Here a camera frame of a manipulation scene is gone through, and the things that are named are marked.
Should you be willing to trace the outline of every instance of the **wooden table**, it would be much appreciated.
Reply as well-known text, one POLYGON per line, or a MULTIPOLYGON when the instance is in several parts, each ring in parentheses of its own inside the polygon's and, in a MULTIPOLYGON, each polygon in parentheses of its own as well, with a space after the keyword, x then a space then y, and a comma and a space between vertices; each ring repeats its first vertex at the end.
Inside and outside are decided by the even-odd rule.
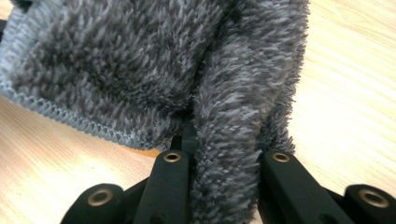
MULTIPOLYGON (((310 9, 290 121, 296 156, 335 192, 365 183, 396 196, 396 4, 312 0, 310 9)), ((0 0, 0 19, 10 10, 0 0)), ((155 155, 0 98, 0 223, 59 223, 86 188, 113 183, 126 189, 148 176, 155 155)))

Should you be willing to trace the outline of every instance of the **gray fuzzy fabric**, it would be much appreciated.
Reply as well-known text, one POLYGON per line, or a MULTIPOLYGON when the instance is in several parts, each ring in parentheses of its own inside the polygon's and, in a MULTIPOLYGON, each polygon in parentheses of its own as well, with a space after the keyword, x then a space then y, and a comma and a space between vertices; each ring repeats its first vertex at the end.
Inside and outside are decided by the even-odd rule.
POLYGON ((119 144, 166 145, 192 110, 195 223, 252 218, 256 136, 293 151, 307 0, 14 0, 0 94, 119 144))

